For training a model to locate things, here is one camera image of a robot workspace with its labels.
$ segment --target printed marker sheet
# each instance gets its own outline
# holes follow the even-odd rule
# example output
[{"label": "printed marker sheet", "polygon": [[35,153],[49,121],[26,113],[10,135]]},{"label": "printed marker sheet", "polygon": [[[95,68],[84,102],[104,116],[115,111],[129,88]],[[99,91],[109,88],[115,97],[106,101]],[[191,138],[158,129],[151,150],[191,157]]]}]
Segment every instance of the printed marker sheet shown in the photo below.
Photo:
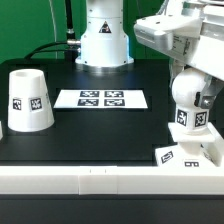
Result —
[{"label": "printed marker sheet", "polygon": [[54,108],[147,109],[142,90],[61,90]]}]

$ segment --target green wall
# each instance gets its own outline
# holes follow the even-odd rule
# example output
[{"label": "green wall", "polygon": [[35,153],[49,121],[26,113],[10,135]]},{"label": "green wall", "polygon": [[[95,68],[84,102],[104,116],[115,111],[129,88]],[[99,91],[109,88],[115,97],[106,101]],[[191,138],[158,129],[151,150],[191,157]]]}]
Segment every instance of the green wall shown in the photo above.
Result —
[{"label": "green wall", "polygon": [[[164,58],[161,54],[136,43],[134,21],[153,15],[162,1],[124,0],[124,30],[130,37],[130,55],[133,58]],[[86,29],[85,0],[72,0],[73,20],[77,38]],[[66,40],[64,0],[53,0],[57,24],[57,39]],[[22,58],[34,48],[54,41],[54,30],[48,0],[0,1],[0,63],[7,59]],[[35,57],[54,58],[54,53]]]}]

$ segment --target black table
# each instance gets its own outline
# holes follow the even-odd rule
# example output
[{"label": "black table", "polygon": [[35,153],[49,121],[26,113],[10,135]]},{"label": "black table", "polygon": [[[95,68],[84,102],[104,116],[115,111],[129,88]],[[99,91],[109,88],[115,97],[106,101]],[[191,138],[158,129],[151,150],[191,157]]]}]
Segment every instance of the black table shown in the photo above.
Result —
[{"label": "black table", "polygon": [[[148,109],[53,110],[55,124],[35,133],[7,127],[8,75],[44,71],[52,107],[61,89],[143,90]],[[9,60],[0,66],[0,165],[154,166],[154,150],[173,144],[175,104],[168,61],[137,60],[130,71],[97,76],[64,60]],[[223,133],[223,91],[210,120]],[[222,223],[223,196],[1,195],[0,223]]]}]

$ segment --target black cable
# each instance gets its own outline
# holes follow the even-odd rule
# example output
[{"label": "black cable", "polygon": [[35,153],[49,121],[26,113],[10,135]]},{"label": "black cable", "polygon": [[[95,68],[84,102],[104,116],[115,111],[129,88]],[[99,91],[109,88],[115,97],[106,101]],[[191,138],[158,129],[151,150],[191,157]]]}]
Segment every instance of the black cable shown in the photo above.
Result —
[{"label": "black cable", "polygon": [[26,55],[25,59],[31,59],[33,55],[39,54],[39,53],[49,53],[49,52],[66,52],[66,51],[78,51],[76,48],[72,49],[62,49],[62,50],[44,50],[44,51],[33,51],[30,54]]},{"label": "black cable", "polygon": [[33,51],[39,51],[39,50],[42,50],[44,48],[57,46],[57,45],[63,45],[63,44],[67,44],[67,42],[66,41],[57,41],[57,42],[52,42],[52,43],[49,43],[49,44],[44,44],[44,45],[34,49]]},{"label": "black cable", "polygon": [[64,45],[64,44],[67,44],[67,42],[65,42],[65,41],[57,41],[57,42],[53,42],[53,43],[49,43],[49,44],[44,44],[44,45],[42,45],[42,46],[34,49],[32,52],[30,52],[29,54],[27,54],[24,58],[25,59],[28,59],[28,58],[30,58],[30,55],[32,57],[32,55],[33,55],[34,52],[40,51],[42,49],[45,49],[45,48],[48,48],[48,47],[57,46],[57,45]]},{"label": "black cable", "polygon": [[65,9],[67,17],[67,39],[75,39],[75,32],[73,30],[73,21],[72,21],[71,0],[65,0]]}]

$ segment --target cup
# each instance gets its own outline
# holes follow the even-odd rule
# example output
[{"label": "cup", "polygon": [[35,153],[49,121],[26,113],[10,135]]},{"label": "cup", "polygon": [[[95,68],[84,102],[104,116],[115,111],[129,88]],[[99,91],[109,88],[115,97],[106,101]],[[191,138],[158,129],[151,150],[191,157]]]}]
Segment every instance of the cup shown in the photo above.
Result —
[{"label": "cup", "polygon": [[34,132],[44,130],[53,123],[43,71],[21,69],[11,72],[8,127],[19,132]]}]

